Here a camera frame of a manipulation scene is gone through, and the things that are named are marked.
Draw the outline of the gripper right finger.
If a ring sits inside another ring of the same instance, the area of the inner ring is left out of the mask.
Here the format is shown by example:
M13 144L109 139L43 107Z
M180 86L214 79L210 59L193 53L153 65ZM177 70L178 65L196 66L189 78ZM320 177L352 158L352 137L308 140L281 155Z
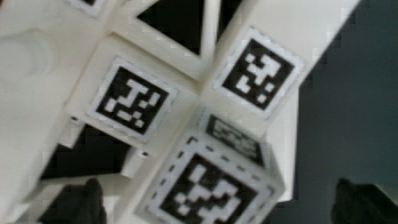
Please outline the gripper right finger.
M340 179L331 220L333 224L398 224L398 186Z

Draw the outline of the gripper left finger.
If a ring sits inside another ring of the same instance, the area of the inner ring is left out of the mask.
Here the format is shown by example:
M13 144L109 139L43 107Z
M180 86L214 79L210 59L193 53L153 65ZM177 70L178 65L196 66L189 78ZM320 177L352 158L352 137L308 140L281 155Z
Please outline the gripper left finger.
M91 178L84 185L68 185L40 217L43 224L107 224L104 189Z

